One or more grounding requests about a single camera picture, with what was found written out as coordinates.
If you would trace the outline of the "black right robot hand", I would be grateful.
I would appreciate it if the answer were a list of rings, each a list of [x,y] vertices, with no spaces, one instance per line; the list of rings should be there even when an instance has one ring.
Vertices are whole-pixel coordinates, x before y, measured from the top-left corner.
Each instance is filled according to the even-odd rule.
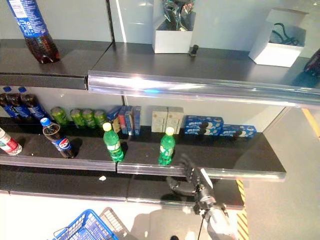
[[[196,201],[215,201],[213,185],[203,168],[199,168],[186,154],[181,154],[179,164],[183,168],[186,181],[178,181],[171,176],[166,178],[169,188],[182,196],[193,196]]]

